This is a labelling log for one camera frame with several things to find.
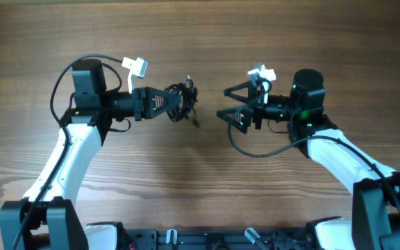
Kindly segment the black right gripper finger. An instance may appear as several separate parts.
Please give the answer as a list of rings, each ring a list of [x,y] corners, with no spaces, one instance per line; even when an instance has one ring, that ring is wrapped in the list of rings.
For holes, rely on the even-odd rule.
[[[216,112],[218,118],[234,126],[242,133],[247,133],[253,117],[253,109],[246,106],[226,108]]]
[[[247,81],[224,90],[224,96],[242,103],[250,102],[256,95],[256,85]]]

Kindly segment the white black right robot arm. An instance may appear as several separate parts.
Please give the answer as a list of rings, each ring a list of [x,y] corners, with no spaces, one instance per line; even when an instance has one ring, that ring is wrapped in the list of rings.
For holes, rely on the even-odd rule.
[[[263,120],[285,122],[290,146],[325,167],[350,192],[351,219],[321,219],[307,225],[301,246],[309,249],[400,249],[400,172],[350,142],[324,113],[324,78],[314,69],[294,75],[288,96],[273,95],[276,74],[252,69],[249,80],[224,90],[239,101],[217,112],[229,128],[246,133]]]

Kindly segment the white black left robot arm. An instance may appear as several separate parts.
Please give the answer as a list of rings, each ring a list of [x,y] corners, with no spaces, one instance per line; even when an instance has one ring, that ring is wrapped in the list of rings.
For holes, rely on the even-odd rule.
[[[0,229],[5,249],[135,249],[137,244],[120,222],[83,226],[74,204],[93,157],[103,146],[113,122],[141,121],[167,114],[184,119],[197,100],[192,81],[164,90],[133,85],[143,78],[147,61],[124,58],[127,91],[108,89],[104,72],[114,58],[89,54],[67,66],[74,91],[62,116],[56,118],[56,146],[34,184],[18,201],[5,202]]]

